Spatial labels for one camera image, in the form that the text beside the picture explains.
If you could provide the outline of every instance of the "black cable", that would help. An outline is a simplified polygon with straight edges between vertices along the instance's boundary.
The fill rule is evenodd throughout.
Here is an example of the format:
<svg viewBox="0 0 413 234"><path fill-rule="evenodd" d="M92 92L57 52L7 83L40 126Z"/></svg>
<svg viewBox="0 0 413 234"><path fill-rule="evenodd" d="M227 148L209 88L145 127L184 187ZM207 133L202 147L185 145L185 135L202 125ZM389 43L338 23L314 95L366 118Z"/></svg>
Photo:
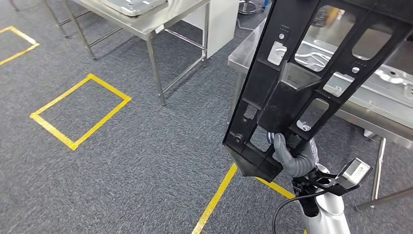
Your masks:
<svg viewBox="0 0 413 234"><path fill-rule="evenodd" d="M306 199L306 198L311 198L311 197L316 197L316 196L319 196L319 195L323 195L323 194L325 194L325 193L327 193L327 191L321 191L321 192L318 192L318 193L315 193L315 194L309 194L309 195L304 195L304 196L297 196L297 197L295 197L295 198L286 200L285 202L281 203L281 205L278 206L278 208L276 209L276 211L275 211L275 213L274 213L274 217L273 217L273 219L272 219L272 233L273 233L273 234L276 234L275 226L276 226L277 215L278 215L278 213L280 212L280 210L281 210L284 206L286 206L288 203L293 202L293 201L296 201L296 200Z"/></svg>

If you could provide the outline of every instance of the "stainless steel table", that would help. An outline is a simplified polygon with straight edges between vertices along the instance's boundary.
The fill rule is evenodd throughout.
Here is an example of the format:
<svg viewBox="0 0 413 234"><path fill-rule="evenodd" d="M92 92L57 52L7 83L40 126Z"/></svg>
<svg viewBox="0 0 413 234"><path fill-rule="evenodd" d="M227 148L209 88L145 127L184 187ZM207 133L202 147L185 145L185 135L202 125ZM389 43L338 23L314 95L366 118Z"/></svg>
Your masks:
<svg viewBox="0 0 413 234"><path fill-rule="evenodd" d="M70 16L69 21L73 21L75 23L76 29L78 30L81 39L88 49L88 52L95 58L91 47L96 45L97 43L101 42L102 40L106 39L107 37L113 35L120 29L125 29L132 34L138 36L139 38L146 41L146 45L149 52L150 62L153 69L153 76L155 79L156 87L159 93L159 98L161 104L165 104L164 93L170 89L174 84L176 84L186 73L188 73L192 68L194 68L198 63L207 59L207 45L208 45L208 23L209 23L209 2L210 0L168 0L167 3L162 4L154 9L149 10L148 12L137 16L137 17L128 17L122 15L121 13L107 7L106 5L100 3L98 0L74 0L77 4L85 7L87 11L81 12L77 15L74 15L68 6L68 0L63 0L63 3L68 11ZM205 24L203 29L203 43L202 45L182 36L172 30L168 29L176 22L182 20L188 14L194 12L198 8L202 6L206 6L205 10ZM109 32L107 35L89 43L87 42L80 25L77 22L78 17L86 14L88 12L93 12L108 21L118 25L119 27L115 30ZM52 16L54 17L57 25L61 29L62 33L65 35L64 30L61 28L62 23L56 20L56 16L54 15L53 11L51 10ZM168 84L165 88L162 87L161 80L159 78L159 71L158 66L156 64L155 55L153 51L152 45L152 38L156 36L161 31L166 31L200 49L202 49L201 57L196 60L192 65L190 65L187 69L185 69L178 77L176 77L170 84Z"/></svg>
<svg viewBox="0 0 413 234"><path fill-rule="evenodd" d="M228 57L228 65L239 72L239 77L235 83L234 99L229 115L232 115L232 112L235 109L238 96L244 83L244 77L248 73L248 69L254 57L254 53L261 36L261 32L263 31L264 24L265 20L262 21L257 26L257 28L255 28L251 32L251 34ZM390 66L396 67L397 69L413 74L411 60L405 59L409 54L410 56L411 54L413 54L413 44L411 42L405 42L399 46L398 50L393 53L393 55L389 60L386 61L386 63ZM316 105L321 109L327 109L327 105L322 101L317 102ZM392 199L413 194L413 188L409 188L407 190L403 190L392 195L385 196L383 198L377 197L378 186L380 182L381 163L383 161L386 139L391 140L408 149L412 149L413 129L396 121L388 119L382 115L379 115L351 101L347 101L341 107L341 109L337 111L336 116L383 137L377 157L372 201L357 205L357 209L362 210Z"/></svg>

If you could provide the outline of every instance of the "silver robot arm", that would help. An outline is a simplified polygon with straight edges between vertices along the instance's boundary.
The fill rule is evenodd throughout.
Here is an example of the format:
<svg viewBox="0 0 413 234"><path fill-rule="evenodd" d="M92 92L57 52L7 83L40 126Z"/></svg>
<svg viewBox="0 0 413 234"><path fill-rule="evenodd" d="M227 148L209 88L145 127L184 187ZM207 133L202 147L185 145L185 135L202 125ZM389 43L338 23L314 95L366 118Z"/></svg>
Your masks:
<svg viewBox="0 0 413 234"><path fill-rule="evenodd" d="M305 202L300 200L301 216L307 233L349 234L350 229L344 214L344 202L341 195L358 187L370 171L370 166L356 158L347 164L338 175L330 175L327 168L318 164L318 152L313 139L299 155L292 157L282 134L270 133L269 136L275 149L273 158L282 164L287 174L298 181L293 180L297 196L325 190L331 191ZM323 179L322 176L328 176L328 179L324 178L323 185L317 186L317 181ZM307 183L311 183L310 177L316 178L314 185Z"/></svg>

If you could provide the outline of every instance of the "yellow floor marking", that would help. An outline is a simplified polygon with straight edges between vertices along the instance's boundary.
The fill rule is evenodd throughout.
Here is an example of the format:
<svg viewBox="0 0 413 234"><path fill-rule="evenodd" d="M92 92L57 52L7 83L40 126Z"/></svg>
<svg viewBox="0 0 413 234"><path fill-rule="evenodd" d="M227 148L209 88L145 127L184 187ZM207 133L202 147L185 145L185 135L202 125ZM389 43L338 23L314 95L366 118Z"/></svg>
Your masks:
<svg viewBox="0 0 413 234"><path fill-rule="evenodd" d="M28 41L32 46L30 46L29 48L24 49L24 50L18 52L17 54L15 54L15 55L13 55L13 56L11 56L11 57L6 58L6 59L3 60L3 61L0 61L0 66L3 65L3 64L5 64L5 63L7 63L7 62L10 61L10 60L13 60L13 59L19 57L20 55L22 55L22 54L24 54L24 53L26 53L26 52L28 52L28 51L33 50L36 46L39 45L34 39L32 39L32 38L29 37L28 35L22 33L21 31L19 31L17 28L15 28L15 27L13 27L13 26L8 26L7 28L1 29L1 30L0 30L0 33L3 33L3 32L5 32L5 31L7 31L7 30L12 31L13 33L17 34L17 35L20 36L21 38L25 39L25 40Z"/></svg>
<svg viewBox="0 0 413 234"><path fill-rule="evenodd" d="M211 201L209 201L208 205L206 206L204 212L202 213L201 217L199 218L198 223L196 224L192 234L200 234L202 229L204 228L205 224L207 223L209 216L215 209L219 199L221 198L222 194L224 193L226 187L228 186L229 182L231 181L232 177L235 175L237 171L237 166L234 164L231 165L228 172L226 173L224 179L222 180L220 186L218 187L217 192L212 197Z"/></svg>
<svg viewBox="0 0 413 234"><path fill-rule="evenodd" d="M73 142L70 140L67 136L65 136L62 132L60 132L58 129L53 127L49 122L47 122L45 119L40 117L40 113L43 111L47 110L47 108L51 107L52 105L56 104L58 101L62 100L65 98L67 95L72 93L74 90L79 88L81 85L86 83L88 80L93 80L97 82L98 84L102 85L106 89L110 90L114 94L118 95L120 98L123 99L120 104L118 104L113 110L111 110L107 115L103 117L99 122L97 122L90 130L88 130L83 136L81 136L78 140ZM36 121L38 124L40 124L44 129L49 131L52 135L54 135L57 139L59 139L61 142L63 142L65 145L67 145L69 148L72 150L75 150L82 142L84 142L90 135L92 135L98 128L100 128L108 119L110 119L116 112L118 112L123 106L128 103L128 101L131 100L131 97L128 95L120 92L110 84L104 82L103 80L99 79L93 74L88 74L86 78L81 80L79 83L75 84L72 88L70 88L68 91L64 92L62 95L58 96L55 98L53 101L47 103L44 105L42 108L38 109L37 111L33 112L30 114L30 118L32 118L34 121Z"/></svg>
<svg viewBox="0 0 413 234"><path fill-rule="evenodd" d="M229 168L228 172L226 173L224 179L222 180L220 186L218 187L217 192L215 195L212 197L211 201L209 201L208 205L206 206L204 212L202 213L201 217L198 220L198 223L196 224L194 230L192 231L192 234L200 234L202 229L204 228L205 224L207 223L209 216L211 216L212 212L214 211L216 205L218 204L219 199L221 198L222 194L224 193L226 187L228 186L229 182L231 179L234 177L235 172L237 171L237 166L235 163L231 165ZM285 196L286 198L294 198L294 194L290 193L287 191L285 188L281 187L280 185L271 182L268 183L267 181L256 177L257 180L261 181L268 187L274 189L276 192L280 193L281 195Z"/></svg>
<svg viewBox="0 0 413 234"><path fill-rule="evenodd" d="M267 181L265 181L265 180L263 180L263 179L261 179L261 178L258 178L258 177L255 177L255 178L256 178L257 180L261 181L261 182L262 182L263 184L265 184L266 186L268 186L268 187L272 188L273 190L277 191L278 193L280 193L280 194L283 195L284 197L286 197L286 198L288 198L288 199L295 198L294 194L290 193L288 190L286 190L285 188L281 187L280 185L278 185L278 184L276 184L276 183L274 183L274 182L268 183Z"/></svg>

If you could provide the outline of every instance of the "mounting hole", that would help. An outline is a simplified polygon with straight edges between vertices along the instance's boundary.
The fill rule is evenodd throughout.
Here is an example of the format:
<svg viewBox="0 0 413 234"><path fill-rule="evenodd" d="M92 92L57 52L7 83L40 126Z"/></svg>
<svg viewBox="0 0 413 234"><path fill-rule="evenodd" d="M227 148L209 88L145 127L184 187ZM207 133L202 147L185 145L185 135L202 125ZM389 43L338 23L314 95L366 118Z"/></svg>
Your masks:
<svg viewBox="0 0 413 234"><path fill-rule="evenodd" d="M358 73L359 71L360 71L360 68L358 68L358 67L353 67L351 69L351 72L354 73L354 74Z"/></svg>

